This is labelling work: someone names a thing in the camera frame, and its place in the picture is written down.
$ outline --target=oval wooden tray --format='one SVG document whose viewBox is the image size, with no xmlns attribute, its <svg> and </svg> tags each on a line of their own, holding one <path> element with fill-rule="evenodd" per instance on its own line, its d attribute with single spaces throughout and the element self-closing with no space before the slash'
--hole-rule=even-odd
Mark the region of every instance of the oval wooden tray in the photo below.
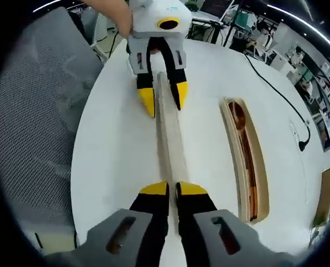
<svg viewBox="0 0 330 267">
<path fill-rule="evenodd" d="M 251 152 L 252 163 L 254 166 L 256 191 L 255 189 L 250 188 L 249 173 L 245 164 L 245 157 L 240 143 L 239 132 L 235 127 L 234 119 L 229 109 L 229 103 L 233 101 L 242 107 L 245 114 L 245 132 L 249 142 L 249 150 Z M 220 110 L 229 137 L 229 144 L 235 169 L 235 178 L 238 185 L 239 218 L 242 221 L 255 224 L 264 220 L 268 216 L 270 209 L 265 163 L 259 139 L 248 108 L 241 98 L 225 98 L 220 104 Z M 256 218 L 250 220 L 250 218 L 253 217 L 252 214 L 250 214 L 250 194 L 253 193 L 253 190 L 257 196 L 257 203 L 255 203 Z"/>
</svg>

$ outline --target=yellow circle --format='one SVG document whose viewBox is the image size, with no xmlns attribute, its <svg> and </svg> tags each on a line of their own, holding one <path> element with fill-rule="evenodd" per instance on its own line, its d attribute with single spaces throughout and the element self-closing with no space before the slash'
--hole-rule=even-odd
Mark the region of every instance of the yellow circle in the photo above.
<svg viewBox="0 0 330 267">
<path fill-rule="evenodd" d="M 163 23 L 165 23 L 165 22 L 176 22 L 176 26 L 173 27 L 173 28 L 171 28 L 171 29 L 176 28 L 177 25 L 180 24 L 180 20 L 179 20 L 178 18 L 175 18 L 175 17 L 169 17 L 169 18 L 164 18 L 164 19 L 158 21 L 158 23 L 157 23 L 157 27 L 160 28 L 160 29 L 162 29 L 162 28 L 161 28 L 161 25 L 162 25 Z"/>
</svg>

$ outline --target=ceiling light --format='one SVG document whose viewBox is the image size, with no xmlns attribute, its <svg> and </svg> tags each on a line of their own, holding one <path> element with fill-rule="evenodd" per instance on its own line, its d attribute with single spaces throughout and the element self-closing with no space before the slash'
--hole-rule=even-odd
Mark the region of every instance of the ceiling light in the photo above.
<svg viewBox="0 0 330 267">
<path fill-rule="evenodd" d="M 36 11 L 40 10 L 41 8 L 47 7 L 50 4 L 53 4 L 53 3 L 56 3 L 56 2 L 59 2 L 59 1 L 61 1 L 61 0 L 54 0 L 54 1 L 50 2 L 50 3 L 44 4 L 43 6 L 40 6 L 39 8 L 36 8 L 32 13 L 35 13 Z"/>
<path fill-rule="evenodd" d="M 330 40 L 324 34 L 322 34 L 319 30 L 317 30 L 312 25 L 310 25 L 308 22 L 304 21 L 303 19 L 297 17 L 296 15 L 291 14 L 291 13 L 289 13 L 289 12 L 287 12 L 287 11 L 281 9 L 281 8 L 272 6 L 270 4 L 268 4 L 267 6 L 270 7 L 270 8 L 276 9 L 278 11 L 281 11 L 282 13 L 285 13 L 286 15 L 289 15 L 292 18 L 295 18 L 296 20 L 300 21 L 300 23 L 306 25 L 308 28 L 310 28 L 312 31 L 314 31 L 316 34 L 318 34 L 322 39 L 324 39 L 330 45 Z"/>
</svg>

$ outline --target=table surface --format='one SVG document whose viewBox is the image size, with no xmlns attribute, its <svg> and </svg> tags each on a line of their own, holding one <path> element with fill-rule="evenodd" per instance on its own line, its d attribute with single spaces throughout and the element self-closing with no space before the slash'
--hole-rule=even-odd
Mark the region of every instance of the table surface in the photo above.
<svg viewBox="0 0 330 267">
<path fill-rule="evenodd" d="M 93 226 L 117 209 L 129 208 L 143 187 L 161 181 L 155 120 L 138 99 L 125 47 L 123 41 L 100 73 L 76 136 L 71 199 L 80 243 Z M 179 124 L 190 181 L 205 188 L 218 209 L 238 214 L 234 166 L 219 102 L 223 97 L 241 97 L 258 134 L 269 186 L 270 213 L 253 228 L 270 249 L 300 253 L 309 242 L 321 174 L 330 167 L 330 154 L 323 152 L 303 100 L 286 77 L 251 59 L 258 72 L 309 120 L 311 141 L 300 152 L 294 131 L 305 140 L 305 125 L 242 54 L 192 40 L 185 40 L 184 49 L 189 92 Z M 165 70 L 161 54 L 151 56 L 151 65 L 154 72 Z M 161 266 L 185 266 L 170 218 Z"/>
</svg>

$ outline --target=white round table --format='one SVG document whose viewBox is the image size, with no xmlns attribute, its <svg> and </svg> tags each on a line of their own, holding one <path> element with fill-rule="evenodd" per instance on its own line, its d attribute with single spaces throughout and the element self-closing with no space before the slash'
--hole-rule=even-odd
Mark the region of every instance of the white round table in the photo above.
<svg viewBox="0 0 330 267">
<path fill-rule="evenodd" d="M 123 41 L 100 73 L 76 136 L 71 198 L 80 243 L 93 226 L 117 209 L 129 208 L 143 187 L 161 181 L 155 120 L 138 99 L 125 46 Z M 269 215 L 253 228 L 268 248 L 301 252 L 309 242 L 321 174 L 330 167 L 330 154 L 323 153 L 303 100 L 286 77 L 251 59 L 259 73 L 310 121 L 311 141 L 300 152 L 293 129 L 305 140 L 305 125 L 242 54 L 190 40 L 184 48 L 189 92 L 179 124 L 190 182 L 205 188 L 218 209 L 238 214 L 233 161 L 219 102 L 223 97 L 241 97 L 258 134 L 269 186 Z M 151 56 L 151 62 L 153 71 L 165 70 L 161 54 Z M 185 266 L 171 213 L 161 266 Z"/>
</svg>

